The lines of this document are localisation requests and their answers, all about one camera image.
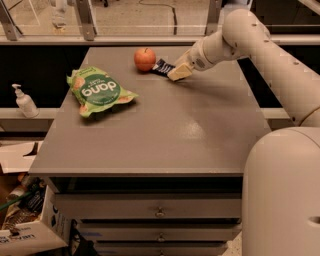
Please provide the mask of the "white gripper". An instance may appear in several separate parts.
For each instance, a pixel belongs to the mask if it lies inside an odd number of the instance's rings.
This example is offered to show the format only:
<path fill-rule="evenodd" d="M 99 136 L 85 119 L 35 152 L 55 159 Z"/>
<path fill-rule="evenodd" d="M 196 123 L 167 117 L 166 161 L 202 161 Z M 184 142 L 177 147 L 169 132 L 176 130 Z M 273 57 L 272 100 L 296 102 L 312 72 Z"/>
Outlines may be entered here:
<path fill-rule="evenodd" d="M 172 81 L 178 81 L 189 77 L 193 68 L 198 71 L 205 71 L 213 67 L 213 64 L 205 55 L 205 40 L 198 40 L 193 46 L 184 52 L 175 62 L 177 66 L 168 73 L 168 78 Z"/>

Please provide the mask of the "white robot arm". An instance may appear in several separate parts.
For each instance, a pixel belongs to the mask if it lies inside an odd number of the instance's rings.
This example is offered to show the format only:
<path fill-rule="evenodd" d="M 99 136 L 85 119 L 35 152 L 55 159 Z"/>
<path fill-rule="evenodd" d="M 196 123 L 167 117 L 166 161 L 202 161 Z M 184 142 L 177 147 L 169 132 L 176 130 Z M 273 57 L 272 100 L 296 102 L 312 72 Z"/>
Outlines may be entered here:
<path fill-rule="evenodd" d="M 171 80 L 247 57 L 280 105 L 276 130 L 252 148 L 243 173 L 242 256 L 320 256 L 320 77 L 287 53 L 247 8 L 224 8 L 218 29 L 175 63 Z"/>

